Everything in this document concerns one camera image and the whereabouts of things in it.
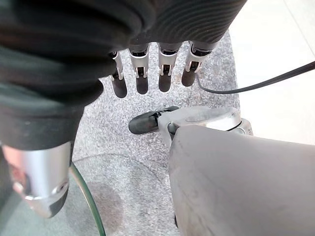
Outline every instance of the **glass surface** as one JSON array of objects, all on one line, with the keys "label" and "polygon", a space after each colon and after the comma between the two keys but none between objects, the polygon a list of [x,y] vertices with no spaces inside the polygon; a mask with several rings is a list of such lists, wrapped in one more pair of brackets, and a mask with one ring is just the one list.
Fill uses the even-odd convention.
[{"label": "glass surface", "polygon": [[33,212],[12,191],[0,209],[0,236],[97,236],[98,231],[80,188],[70,177],[70,187],[61,211],[51,219]]}]

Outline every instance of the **tile floor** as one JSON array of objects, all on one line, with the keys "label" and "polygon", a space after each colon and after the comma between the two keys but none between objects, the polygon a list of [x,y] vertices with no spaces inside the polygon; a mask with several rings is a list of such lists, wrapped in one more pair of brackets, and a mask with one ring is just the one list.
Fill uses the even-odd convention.
[{"label": "tile floor", "polygon": [[[315,0],[249,0],[230,27],[239,87],[315,60]],[[241,93],[254,135],[315,144],[315,71]]]}]

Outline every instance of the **metal joint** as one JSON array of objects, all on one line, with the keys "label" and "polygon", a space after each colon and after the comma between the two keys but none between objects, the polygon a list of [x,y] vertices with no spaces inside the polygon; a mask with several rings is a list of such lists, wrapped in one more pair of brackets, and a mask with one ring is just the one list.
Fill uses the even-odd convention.
[{"label": "metal joint", "polygon": [[168,76],[172,75],[173,68],[175,66],[176,57],[178,54],[178,50],[174,51],[173,54],[167,55],[162,52],[161,47],[158,47],[158,66],[159,66],[159,74],[164,75],[164,66],[169,65]]},{"label": "metal joint", "polygon": [[129,49],[130,58],[136,78],[139,78],[139,68],[143,68],[143,78],[148,76],[149,69],[149,46],[143,56],[134,56]]},{"label": "metal joint", "polygon": [[[116,62],[116,73],[118,74],[119,80],[122,80],[124,78],[124,74],[123,74],[123,62],[120,56],[120,52],[116,52],[114,55],[115,56],[113,57],[113,60],[115,60]],[[111,75],[111,80],[112,81],[115,80],[113,75]]]},{"label": "metal joint", "polygon": [[188,50],[187,57],[186,57],[185,70],[187,72],[190,72],[192,62],[197,62],[198,66],[194,70],[194,72],[197,73],[201,69],[202,63],[205,61],[205,59],[207,58],[207,56],[210,53],[211,53],[211,50],[209,50],[209,53],[207,55],[204,55],[204,56],[195,55],[193,53],[193,43],[190,41],[189,42],[189,50]]}]

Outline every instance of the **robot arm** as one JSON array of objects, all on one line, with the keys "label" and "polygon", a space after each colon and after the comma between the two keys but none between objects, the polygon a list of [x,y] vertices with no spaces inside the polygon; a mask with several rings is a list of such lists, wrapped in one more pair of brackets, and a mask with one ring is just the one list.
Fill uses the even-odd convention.
[{"label": "robot arm", "polygon": [[245,0],[5,0],[0,4],[0,140],[13,187],[44,217],[63,206],[84,107],[112,75],[127,93],[119,50],[129,48],[139,93],[148,90],[151,42],[159,87],[169,90],[177,51],[190,47],[190,86]]}]

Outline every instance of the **gray carpet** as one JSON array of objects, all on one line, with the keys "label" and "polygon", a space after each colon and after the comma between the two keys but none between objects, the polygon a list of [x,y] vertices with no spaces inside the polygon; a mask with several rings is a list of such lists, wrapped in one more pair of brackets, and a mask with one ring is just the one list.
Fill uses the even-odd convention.
[{"label": "gray carpet", "polygon": [[[136,136],[128,122],[141,113],[168,106],[206,105],[239,108],[237,95],[214,95],[195,83],[181,84],[188,44],[179,52],[171,89],[158,90],[158,47],[150,47],[149,92],[139,95],[127,51],[122,52],[128,88],[125,99],[115,97],[109,78],[104,93],[85,110],[75,143],[73,161],[88,183],[108,236],[177,236],[168,178],[168,153],[158,133]],[[234,58],[229,35],[207,58],[200,72],[204,86],[236,87]],[[36,216],[12,195],[0,213],[1,236],[96,236],[97,230],[79,187],[70,182],[64,208],[52,219]]]}]

